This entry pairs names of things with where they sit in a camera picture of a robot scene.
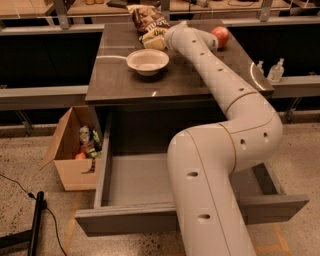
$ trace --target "orange object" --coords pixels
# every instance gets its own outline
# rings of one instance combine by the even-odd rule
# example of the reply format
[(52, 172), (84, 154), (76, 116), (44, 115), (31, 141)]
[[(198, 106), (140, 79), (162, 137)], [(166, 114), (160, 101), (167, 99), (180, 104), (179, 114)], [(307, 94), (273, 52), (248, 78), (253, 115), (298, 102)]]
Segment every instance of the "orange object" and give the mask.
[(87, 159), (87, 154), (82, 152), (82, 153), (79, 153), (75, 156), (74, 159)]
[(218, 39), (218, 49), (222, 49), (228, 43), (229, 30), (225, 27), (215, 27), (211, 30), (211, 34), (215, 35)]

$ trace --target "cardboard box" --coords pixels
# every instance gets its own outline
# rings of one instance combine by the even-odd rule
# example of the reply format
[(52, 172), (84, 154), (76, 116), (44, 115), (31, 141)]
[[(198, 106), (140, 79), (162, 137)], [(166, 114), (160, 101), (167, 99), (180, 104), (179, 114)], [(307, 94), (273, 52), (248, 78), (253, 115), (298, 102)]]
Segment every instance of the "cardboard box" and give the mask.
[(41, 169), (51, 161), (54, 162), (67, 191), (96, 189), (100, 158), (95, 160), (95, 171), (91, 173), (85, 172), (90, 170), (92, 159), (74, 159), (80, 148), (79, 130), (84, 125), (94, 129), (94, 122), (88, 107), (70, 108), (60, 119), (42, 162)]

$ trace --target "snack bag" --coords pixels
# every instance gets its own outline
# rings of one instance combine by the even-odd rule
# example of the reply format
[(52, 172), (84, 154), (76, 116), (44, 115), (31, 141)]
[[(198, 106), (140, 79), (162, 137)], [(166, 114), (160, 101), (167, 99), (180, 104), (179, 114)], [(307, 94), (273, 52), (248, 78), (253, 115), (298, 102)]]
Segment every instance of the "snack bag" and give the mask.
[(161, 12), (151, 5), (128, 5), (127, 9), (144, 47), (164, 50), (164, 35), (170, 25)]

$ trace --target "open box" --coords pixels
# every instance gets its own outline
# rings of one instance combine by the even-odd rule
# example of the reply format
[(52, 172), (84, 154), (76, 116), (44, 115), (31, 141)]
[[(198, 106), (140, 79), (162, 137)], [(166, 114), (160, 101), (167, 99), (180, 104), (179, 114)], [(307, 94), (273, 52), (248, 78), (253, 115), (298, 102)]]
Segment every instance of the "open box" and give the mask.
[[(93, 209), (75, 218), (88, 236), (178, 229), (167, 148), (179, 130), (212, 123), (213, 109), (109, 112)], [(231, 183), (245, 223), (288, 221), (309, 200), (286, 195), (266, 165), (237, 172)]]
[(65, 190), (96, 189), (101, 159), (95, 159), (94, 172), (89, 173), (87, 172), (93, 166), (92, 159), (74, 159), (80, 148), (79, 130), (84, 125), (94, 129), (89, 108), (70, 108), (59, 120), (42, 162), (42, 168), (51, 161), (54, 162)]

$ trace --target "box flap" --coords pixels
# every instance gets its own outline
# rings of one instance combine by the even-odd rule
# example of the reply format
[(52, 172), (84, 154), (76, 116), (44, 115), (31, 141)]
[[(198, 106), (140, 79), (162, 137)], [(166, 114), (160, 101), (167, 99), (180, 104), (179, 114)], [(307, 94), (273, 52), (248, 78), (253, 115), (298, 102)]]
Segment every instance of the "box flap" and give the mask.
[(61, 140), (63, 138), (63, 134), (66, 130), (68, 120), (70, 118), (70, 115), (72, 113), (73, 109), (70, 108), (63, 117), (60, 118), (59, 123), (57, 125), (57, 128), (52, 136), (52, 139), (50, 141), (47, 153), (45, 157), (42, 160), (40, 170), (42, 170), (44, 167), (46, 167), (57, 155), (57, 152), (59, 150), (59, 146), (61, 144)]

